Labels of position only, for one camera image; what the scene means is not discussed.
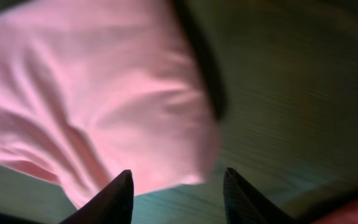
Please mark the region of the pink t-shirt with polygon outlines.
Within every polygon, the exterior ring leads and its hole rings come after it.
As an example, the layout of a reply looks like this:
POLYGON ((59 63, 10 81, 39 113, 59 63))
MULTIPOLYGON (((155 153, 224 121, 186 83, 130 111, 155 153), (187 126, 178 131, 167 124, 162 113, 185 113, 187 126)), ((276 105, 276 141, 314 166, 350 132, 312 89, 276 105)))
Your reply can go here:
POLYGON ((0 14, 0 165, 83 207, 200 184, 218 156, 201 72, 168 1, 30 1, 0 14))

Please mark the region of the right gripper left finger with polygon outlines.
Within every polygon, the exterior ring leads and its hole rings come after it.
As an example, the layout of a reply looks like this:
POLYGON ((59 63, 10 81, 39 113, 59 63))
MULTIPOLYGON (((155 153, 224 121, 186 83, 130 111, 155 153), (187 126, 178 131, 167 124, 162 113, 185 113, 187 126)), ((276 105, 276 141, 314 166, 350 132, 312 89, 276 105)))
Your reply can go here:
POLYGON ((124 170, 61 224, 131 224, 133 207, 132 172, 124 170))

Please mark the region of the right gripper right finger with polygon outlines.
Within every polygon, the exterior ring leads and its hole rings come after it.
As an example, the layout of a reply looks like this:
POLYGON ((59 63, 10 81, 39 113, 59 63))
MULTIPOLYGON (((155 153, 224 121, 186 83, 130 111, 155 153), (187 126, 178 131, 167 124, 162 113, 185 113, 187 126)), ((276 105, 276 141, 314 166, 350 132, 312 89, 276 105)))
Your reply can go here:
POLYGON ((228 167, 224 174, 223 196, 227 224, 296 222, 231 167, 228 167))

